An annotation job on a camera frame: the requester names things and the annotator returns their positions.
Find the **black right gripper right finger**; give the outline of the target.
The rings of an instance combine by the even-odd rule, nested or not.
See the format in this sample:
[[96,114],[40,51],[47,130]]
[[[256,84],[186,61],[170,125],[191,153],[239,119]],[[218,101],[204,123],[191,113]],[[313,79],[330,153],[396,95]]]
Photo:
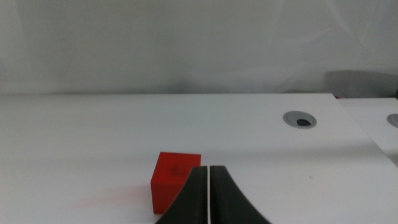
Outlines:
[[270,224],[240,191],[225,166],[210,167],[210,218],[217,224]]

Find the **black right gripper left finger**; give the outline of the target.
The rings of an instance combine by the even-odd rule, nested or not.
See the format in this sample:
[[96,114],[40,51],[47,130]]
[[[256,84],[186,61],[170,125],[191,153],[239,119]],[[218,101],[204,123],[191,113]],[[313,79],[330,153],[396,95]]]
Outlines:
[[193,167],[181,191],[156,224],[207,224],[207,194],[207,167]]

